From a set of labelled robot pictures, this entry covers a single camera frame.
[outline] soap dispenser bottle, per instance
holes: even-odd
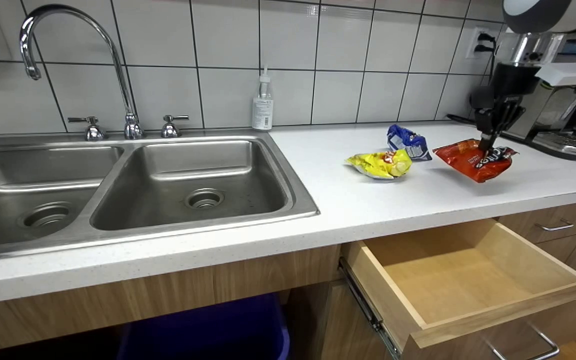
[[[259,76],[259,89],[252,99],[252,128],[270,130],[273,127],[273,96],[270,91],[270,76],[268,66],[263,68]]]

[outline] stainless steel sink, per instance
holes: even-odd
[[[262,132],[98,143],[0,137],[0,256],[315,214],[297,174]]]

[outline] sink drain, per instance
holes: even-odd
[[[68,202],[44,203],[20,216],[18,223],[26,228],[40,228],[57,223],[71,213],[69,205]]]
[[[197,189],[185,197],[186,207],[192,209],[210,209],[224,201],[224,193],[217,189]]]

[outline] faucet handle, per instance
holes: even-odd
[[[95,116],[69,117],[68,123],[89,123],[86,128],[86,141],[102,141],[103,139],[108,138],[106,133],[97,125],[99,119]]]
[[[176,138],[181,135],[178,128],[173,123],[174,120],[189,121],[190,117],[188,115],[179,115],[179,116],[164,115],[164,121],[166,123],[161,128],[162,138]]]
[[[99,123],[99,119],[96,116],[87,116],[87,117],[69,117],[69,123],[89,123],[92,126],[97,125]]]

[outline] drawer slide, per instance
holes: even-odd
[[[393,337],[388,332],[388,329],[386,329],[386,326],[384,326],[384,320],[379,315],[379,312],[377,312],[368,296],[366,296],[366,291],[363,289],[352,269],[350,269],[350,265],[343,257],[339,259],[339,270],[343,273],[343,278],[345,278],[345,282],[348,284],[350,292],[352,292],[352,296],[354,296],[354,300],[357,301],[361,312],[366,319],[368,319],[372,330],[379,335],[381,341],[386,346],[386,349],[388,349],[390,356],[394,360],[400,360],[402,357],[400,347],[393,340]]]

